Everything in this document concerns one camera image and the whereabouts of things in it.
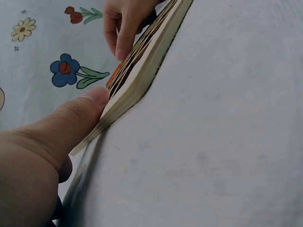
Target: bed sheet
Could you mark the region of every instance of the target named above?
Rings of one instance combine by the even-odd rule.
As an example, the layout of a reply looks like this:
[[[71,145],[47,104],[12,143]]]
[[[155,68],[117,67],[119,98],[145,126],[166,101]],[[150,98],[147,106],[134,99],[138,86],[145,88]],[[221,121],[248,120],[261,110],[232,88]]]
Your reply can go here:
[[[0,130],[105,85],[118,61],[103,36],[102,8],[102,0],[2,2]]]

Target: red flower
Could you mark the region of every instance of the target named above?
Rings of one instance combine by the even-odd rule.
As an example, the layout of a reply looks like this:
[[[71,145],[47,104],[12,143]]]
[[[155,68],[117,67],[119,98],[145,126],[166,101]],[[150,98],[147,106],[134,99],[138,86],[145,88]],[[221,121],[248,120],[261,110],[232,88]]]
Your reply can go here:
[[[78,24],[83,20],[83,16],[81,13],[74,12],[71,14],[71,23]]]
[[[69,6],[69,7],[66,8],[66,10],[65,10],[64,13],[66,13],[66,14],[72,14],[74,11],[75,11],[75,8]]]

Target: fingernail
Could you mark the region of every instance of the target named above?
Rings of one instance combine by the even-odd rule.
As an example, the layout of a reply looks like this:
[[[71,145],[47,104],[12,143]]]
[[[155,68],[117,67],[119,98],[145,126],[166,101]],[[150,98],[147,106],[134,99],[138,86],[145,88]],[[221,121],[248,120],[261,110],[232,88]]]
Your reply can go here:
[[[109,91],[107,88],[102,86],[93,87],[91,90],[86,92],[81,97],[89,98],[96,102],[98,105],[103,106],[108,103]]]
[[[123,61],[126,58],[126,51],[118,49],[116,51],[116,58],[118,61]]]

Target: green leaf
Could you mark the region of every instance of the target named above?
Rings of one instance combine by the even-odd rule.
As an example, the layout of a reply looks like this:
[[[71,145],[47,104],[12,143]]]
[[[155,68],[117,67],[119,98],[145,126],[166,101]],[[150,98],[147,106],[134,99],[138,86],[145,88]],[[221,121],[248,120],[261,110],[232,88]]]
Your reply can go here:
[[[85,13],[85,14],[92,14],[89,10],[84,9],[84,8],[82,8],[82,7],[80,7],[80,10],[82,11],[82,13]]]
[[[97,19],[101,19],[101,18],[103,18],[103,16],[99,16],[99,15],[91,16],[91,17],[87,18],[87,19],[84,21],[84,24],[87,24],[87,23],[89,23],[90,21],[97,20]]]
[[[83,66],[80,69],[82,72],[84,72],[91,78],[103,79],[103,78],[109,76],[109,74],[110,74],[109,72],[97,72],[97,71],[91,70],[91,69],[83,67]]]
[[[87,86],[97,82],[98,80],[100,80],[100,79],[99,78],[98,79],[90,79],[90,78],[81,79],[77,83],[77,89],[84,89]]]
[[[93,11],[95,14],[98,14],[99,16],[103,16],[103,13],[95,8],[91,8],[91,11]]]

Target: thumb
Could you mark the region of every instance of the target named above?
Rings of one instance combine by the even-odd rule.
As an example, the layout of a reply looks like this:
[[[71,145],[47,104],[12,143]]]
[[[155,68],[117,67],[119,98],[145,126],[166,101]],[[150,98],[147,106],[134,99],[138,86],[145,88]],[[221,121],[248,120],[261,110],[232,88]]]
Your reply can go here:
[[[117,60],[124,61],[124,59],[127,57],[134,44],[134,39],[141,21],[142,19],[139,17],[139,14],[122,14],[121,28],[116,43],[115,55]]]
[[[34,142],[31,150],[59,170],[70,151],[96,126],[108,97],[106,88],[94,87],[62,104],[49,116],[22,128],[23,135]]]

